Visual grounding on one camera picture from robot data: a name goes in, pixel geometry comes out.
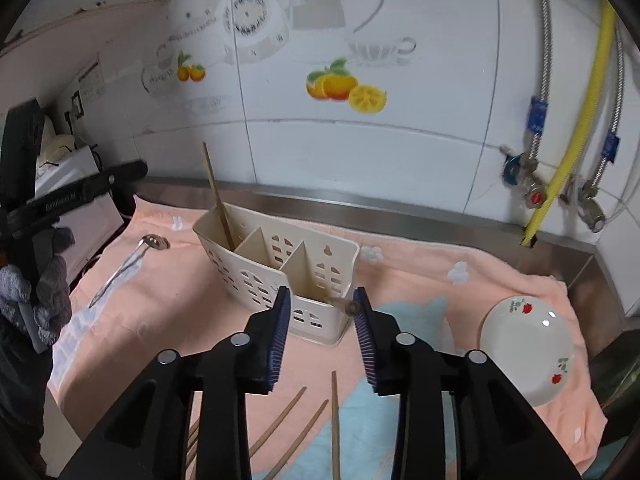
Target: blue label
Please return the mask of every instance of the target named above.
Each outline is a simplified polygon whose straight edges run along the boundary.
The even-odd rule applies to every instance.
[[[607,133],[607,138],[604,139],[604,145],[602,147],[602,152],[600,153],[600,156],[602,158],[607,159],[611,164],[613,164],[616,160],[616,155],[618,154],[619,144],[620,144],[620,137],[618,137],[613,132]]]
[[[545,129],[546,109],[548,104],[544,101],[531,98],[531,108],[529,108],[529,119],[527,120],[527,130],[534,135],[542,135]]]

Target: water valve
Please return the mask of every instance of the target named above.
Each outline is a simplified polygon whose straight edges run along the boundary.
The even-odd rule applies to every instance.
[[[607,224],[607,216],[596,200],[597,193],[591,180],[571,178],[566,192],[560,196],[565,204],[575,206],[578,216],[592,233],[599,233]]]
[[[535,161],[523,161],[521,155],[514,155],[505,146],[501,146],[500,151],[507,157],[502,170],[502,179],[509,186],[517,187],[522,192],[528,209],[541,207],[546,200],[546,185],[535,174]]]

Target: cream utensil holder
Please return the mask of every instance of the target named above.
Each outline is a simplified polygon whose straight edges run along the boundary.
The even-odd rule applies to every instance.
[[[281,285],[291,291],[289,331],[333,346],[348,318],[325,303],[351,294],[359,247],[350,240],[225,205],[236,250],[230,251],[215,208],[193,226],[231,296],[251,312],[271,308]]]

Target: pink towel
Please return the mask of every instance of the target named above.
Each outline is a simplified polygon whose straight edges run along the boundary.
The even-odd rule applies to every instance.
[[[203,211],[153,205],[137,200],[131,224],[114,241],[72,294],[74,312],[94,293],[149,233],[165,236],[168,251],[149,250],[139,272],[117,287],[104,311],[84,332],[73,364],[59,389],[57,402],[80,438],[91,431],[137,373],[165,348],[187,355],[211,348],[244,328],[248,312],[225,293],[218,273],[191,231]],[[606,419],[590,389],[587,354],[564,283],[545,276],[526,276],[482,251],[429,244],[311,224],[318,230],[361,245],[354,284],[364,286],[371,303],[394,301],[426,304],[444,294],[447,320],[456,346],[478,346],[482,322],[499,301],[516,295],[540,298],[563,316],[574,338],[575,361],[561,394],[536,411],[581,472],[595,458]],[[330,374],[338,371],[343,401],[364,376],[355,331],[326,348],[294,336],[287,339],[280,382],[267,397],[248,396],[248,433],[253,443],[302,387],[305,395],[252,458],[252,469],[270,468],[300,434],[324,399],[330,398]],[[197,417],[194,407],[192,420]],[[298,449],[295,460],[330,418],[325,410]]]

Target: metal spoon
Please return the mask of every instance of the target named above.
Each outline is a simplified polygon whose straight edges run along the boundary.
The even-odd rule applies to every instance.
[[[134,260],[133,258],[135,257],[136,253],[140,250],[140,247],[142,246],[145,246],[145,247],[143,248],[142,253],[140,254],[140,257]],[[91,300],[91,303],[89,303],[89,306],[87,308],[91,308],[92,306],[94,306],[94,304],[97,303],[97,301],[104,296],[104,293],[111,286],[111,283],[113,283],[114,280],[118,276],[120,276],[125,270],[129,269],[129,267],[132,266],[136,261],[142,258],[142,256],[145,255],[145,253],[149,250],[149,248],[155,249],[156,251],[164,251],[165,249],[168,249],[170,246],[171,245],[169,243],[169,240],[167,240],[163,236],[144,235],[142,238],[140,238],[140,241],[138,242],[133,252],[127,257],[126,260],[124,260],[121,266],[118,267],[118,269],[111,275],[111,277],[100,288],[100,290],[98,290],[98,292],[95,293],[95,296],[93,297],[93,299]]]

